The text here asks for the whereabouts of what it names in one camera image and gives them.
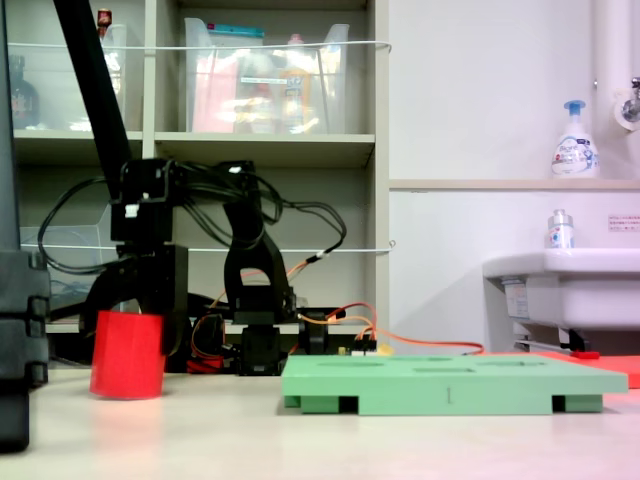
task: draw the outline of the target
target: dark glass bottle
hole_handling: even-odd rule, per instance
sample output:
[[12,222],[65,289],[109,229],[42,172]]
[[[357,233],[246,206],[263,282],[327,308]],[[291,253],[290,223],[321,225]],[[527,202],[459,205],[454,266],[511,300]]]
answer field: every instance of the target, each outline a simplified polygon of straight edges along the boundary
[[24,80],[24,56],[9,55],[9,82],[11,83],[11,112],[13,128],[35,127],[40,123],[38,92]]

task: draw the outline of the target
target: clear plastic storage bin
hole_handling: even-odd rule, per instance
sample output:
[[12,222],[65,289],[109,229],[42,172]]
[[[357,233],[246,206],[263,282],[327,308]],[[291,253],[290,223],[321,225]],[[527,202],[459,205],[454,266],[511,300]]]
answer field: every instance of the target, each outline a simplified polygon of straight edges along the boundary
[[322,47],[212,46],[207,27],[187,18],[187,131],[256,134],[345,133],[348,25]]
[[[103,39],[107,68],[127,130],[142,128],[143,51],[125,25],[112,25]],[[11,106],[15,129],[91,131],[66,47],[9,45]]]
[[[47,253],[56,260],[76,266],[100,265],[116,260],[118,255],[110,237],[110,207],[96,225],[49,227],[44,236]],[[20,227],[22,250],[37,251],[39,227]],[[84,302],[97,275],[69,275],[49,268],[51,308]]]

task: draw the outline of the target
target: soap dispenser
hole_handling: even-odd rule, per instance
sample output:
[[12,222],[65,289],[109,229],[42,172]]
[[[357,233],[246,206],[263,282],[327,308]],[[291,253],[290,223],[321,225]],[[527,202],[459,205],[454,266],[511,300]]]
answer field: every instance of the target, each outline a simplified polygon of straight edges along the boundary
[[585,107],[582,100],[564,104],[569,110],[567,124],[556,148],[551,171],[554,178],[595,178],[600,175],[598,150],[580,119],[580,110]]

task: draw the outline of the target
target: blue pump cap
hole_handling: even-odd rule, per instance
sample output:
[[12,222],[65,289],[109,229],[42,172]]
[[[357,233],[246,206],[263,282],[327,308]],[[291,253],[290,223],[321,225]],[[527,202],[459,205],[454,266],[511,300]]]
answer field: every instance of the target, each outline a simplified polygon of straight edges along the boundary
[[580,109],[586,107],[587,104],[582,100],[571,100],[564,104],[564,108],[569,110],[569,115],[580,115]]

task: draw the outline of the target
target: white label sticker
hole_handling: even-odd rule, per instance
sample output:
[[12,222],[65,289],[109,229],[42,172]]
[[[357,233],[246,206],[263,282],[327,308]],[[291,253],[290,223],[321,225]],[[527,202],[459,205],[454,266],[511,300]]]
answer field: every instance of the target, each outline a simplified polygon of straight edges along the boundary
[[523,283],[504,286],[507,294],[507,312],[513,318],[529,318],[529,301],[527,287]]
[[610,232],[640,232],[640,215],[609,215]]
[[269,83],[271,85],[286,85],[286,78],[258,78],[258,77],[240,77],[242,83]]

